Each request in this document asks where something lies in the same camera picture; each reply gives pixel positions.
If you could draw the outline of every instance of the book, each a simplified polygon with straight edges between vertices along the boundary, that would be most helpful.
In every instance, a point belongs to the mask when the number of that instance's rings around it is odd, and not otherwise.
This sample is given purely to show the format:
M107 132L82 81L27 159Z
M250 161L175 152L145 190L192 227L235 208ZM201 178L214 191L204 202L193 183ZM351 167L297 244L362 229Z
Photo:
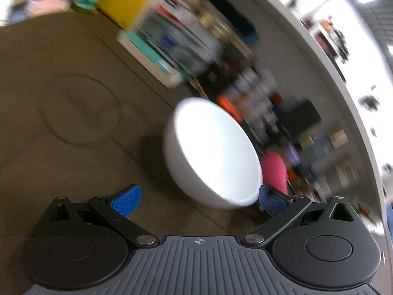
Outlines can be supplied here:
M117 41L165 87L174 88L188 77L184 70L174 68L135 32L121 31Z

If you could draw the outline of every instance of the crosshair marking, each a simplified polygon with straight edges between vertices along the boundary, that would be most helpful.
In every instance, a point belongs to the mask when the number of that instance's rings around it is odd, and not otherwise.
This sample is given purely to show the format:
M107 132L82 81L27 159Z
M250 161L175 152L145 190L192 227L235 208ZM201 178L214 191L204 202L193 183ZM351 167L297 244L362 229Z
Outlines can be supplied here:
M197 238L196 240L194 240L194 242L201 245L201 244L205 243L206 241L203 238Z

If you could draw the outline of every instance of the ribbed gray surface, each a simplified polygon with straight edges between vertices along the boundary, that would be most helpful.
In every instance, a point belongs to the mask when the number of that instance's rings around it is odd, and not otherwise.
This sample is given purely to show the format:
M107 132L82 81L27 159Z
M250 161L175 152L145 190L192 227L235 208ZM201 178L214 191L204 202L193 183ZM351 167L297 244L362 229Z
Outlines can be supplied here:
M200 238L203 243L196 243ZM135 252L111 280L86 290L61 292L34 285L25 295L326 295L283 276L266 252L239 245L232 236L174 237ZM342 295L377 294L368 285Z

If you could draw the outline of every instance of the ceiling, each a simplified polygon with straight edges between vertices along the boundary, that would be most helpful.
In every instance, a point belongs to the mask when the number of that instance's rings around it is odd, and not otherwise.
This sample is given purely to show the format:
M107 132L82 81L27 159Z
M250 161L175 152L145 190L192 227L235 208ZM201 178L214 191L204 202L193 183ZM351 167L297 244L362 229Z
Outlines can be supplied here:
M362 4L351 0L376 38L393 72L393 54L387 45L393 45L393 0L376 0Z

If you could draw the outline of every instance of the pink chair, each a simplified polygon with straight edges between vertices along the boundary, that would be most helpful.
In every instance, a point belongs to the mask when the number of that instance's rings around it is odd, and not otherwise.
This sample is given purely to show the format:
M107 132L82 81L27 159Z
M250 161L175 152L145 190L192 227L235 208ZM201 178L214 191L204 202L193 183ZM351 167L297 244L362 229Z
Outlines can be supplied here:
M262 167L263 183L288 195L288 173L281 156L277 153L268 152L259 159L259 162Z

